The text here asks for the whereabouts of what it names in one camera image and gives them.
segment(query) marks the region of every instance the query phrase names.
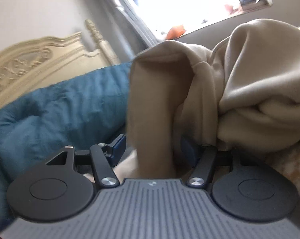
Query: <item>orange object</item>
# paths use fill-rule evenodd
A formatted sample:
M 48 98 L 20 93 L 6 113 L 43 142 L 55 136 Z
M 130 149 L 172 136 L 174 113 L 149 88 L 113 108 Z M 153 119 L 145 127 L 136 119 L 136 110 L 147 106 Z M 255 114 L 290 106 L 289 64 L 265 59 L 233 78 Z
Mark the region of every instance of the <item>orange object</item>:
M 173 26 L 167 36 L 166 36 L 166 40 L 167 39 L 175 39 L 181 35 L 183 35 L 185 33 L 185 28 L 183 25 L 178 25 L 178 26 Z

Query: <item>logo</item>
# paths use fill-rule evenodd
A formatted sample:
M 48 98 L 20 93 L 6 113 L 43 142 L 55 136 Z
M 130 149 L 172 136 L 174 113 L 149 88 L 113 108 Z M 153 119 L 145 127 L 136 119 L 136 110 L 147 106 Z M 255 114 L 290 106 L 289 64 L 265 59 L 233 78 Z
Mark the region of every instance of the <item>logo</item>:
M 152 182 L 149 182 L 148 184 L 149 184 L 150 186 L 156 186 L 157 183 L 156 183 L 155 181 L 152 181 Z

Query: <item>metal rivet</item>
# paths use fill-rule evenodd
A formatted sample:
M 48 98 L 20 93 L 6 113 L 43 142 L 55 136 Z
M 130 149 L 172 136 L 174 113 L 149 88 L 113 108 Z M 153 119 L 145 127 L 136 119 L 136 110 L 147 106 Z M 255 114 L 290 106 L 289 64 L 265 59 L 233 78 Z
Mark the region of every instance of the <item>metal rivet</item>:
M 189 183 L 192 186 L 202 186 L 204 184 L 204 180 L 202 178 L 194 177 L 189 180 Z
M 115 185 L 117 183 L 117 180 L 112 177 L 106 177 L 101 180 L 101 183 L 103 185 L 110 186 L 110 185 Z

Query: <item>bedpost finial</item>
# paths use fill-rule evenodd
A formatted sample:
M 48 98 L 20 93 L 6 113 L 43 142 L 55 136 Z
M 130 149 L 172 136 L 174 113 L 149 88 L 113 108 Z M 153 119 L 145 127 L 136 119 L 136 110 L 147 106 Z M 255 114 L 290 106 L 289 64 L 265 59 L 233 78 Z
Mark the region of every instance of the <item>bedpost finial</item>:
M 100 32 L 96 29 L 95 24 L 92 22 L 92 20 L 87 19 L 85 20 L 86 27 L 90 31 L 92 38 L 94 39 L 96 45 L 98 45 L 101 41 L 103 41 L 103 36 L 100 34 Z

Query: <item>gray curtain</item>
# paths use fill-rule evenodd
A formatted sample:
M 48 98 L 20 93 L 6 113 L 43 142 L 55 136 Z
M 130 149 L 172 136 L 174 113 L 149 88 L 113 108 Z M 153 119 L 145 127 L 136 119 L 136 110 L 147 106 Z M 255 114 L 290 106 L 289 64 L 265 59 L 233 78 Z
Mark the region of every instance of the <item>gray curtain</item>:
M 133 0 L 103 1 L 135 53 L 159 43 L 159 40 L 138 16 L 137 5 Z

